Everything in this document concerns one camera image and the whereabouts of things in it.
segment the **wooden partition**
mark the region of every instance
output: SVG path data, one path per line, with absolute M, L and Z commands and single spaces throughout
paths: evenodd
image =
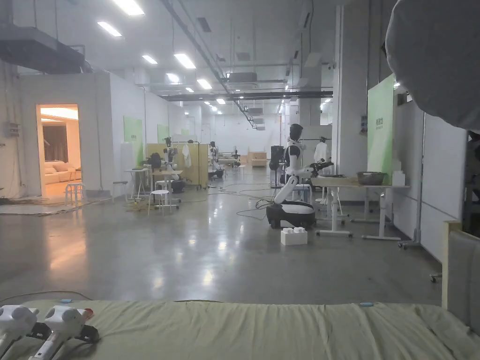
M 192 159 L 192 166 L 189 168 L 185 167 L 185 157 L 182 154 L 185 145 L 188 146 Z M 181 177 L 189 180 L 187 184 L 200 185 L 202 188 L 206 188 L 208 183 L 208 144 L 172 143 L 172 147 L 178 149 L 175 163 L 178 165 L 177 170 L 183 171 Z M 147 144 L 147 156 L 159 153 L 162 158 L 165 158 L 163 149 L 166 148 L 166 144 Z

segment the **white box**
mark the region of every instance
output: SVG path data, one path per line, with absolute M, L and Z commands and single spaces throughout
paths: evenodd
M 285 228 L 280 232 L 280 241 L 285 246 L 306 245 L 308 233 L 304 228 Z

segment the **bowl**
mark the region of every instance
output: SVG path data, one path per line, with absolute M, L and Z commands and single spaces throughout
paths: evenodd
M 360 171 L 357 173 L 357 178 L 360 185 L 382 185 L 385 178 L 384 172 L 376 171 Z

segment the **polished floor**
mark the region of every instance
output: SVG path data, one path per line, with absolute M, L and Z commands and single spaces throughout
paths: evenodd
M 53 216 L 2 215 L 0 297 L 74 290 L 109 300 L 440 304 L 441 285 L 429 281 L 439 264 L 422 249 L 360 238 L 376 225 L 348 223 L 353 240 L 310 231 L 308 245 L 284 247 L 279 230 L 257 219 L 265 210 L 238 215 L 255 207 L 251 195 L 272 194 L 268 180 L 262 168 L 230 171 L 216 188 L 181 194 L 165 216 L 121 198 Z

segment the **green panel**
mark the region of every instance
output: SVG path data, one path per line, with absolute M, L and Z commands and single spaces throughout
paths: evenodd
M 392 183 L 394 75 L 368 91 L 368 171 L 381 171 Z
M 168 125 L 157 125 L 157 141 L 159 144 L 165 143 L 165 138 L 169 136 Z
M 123 117 L 123 133 L 125 142 L 133 144 L 133 158 L 135 166 L 139 166 L 144 160 L 144 128 L 142 119 Z

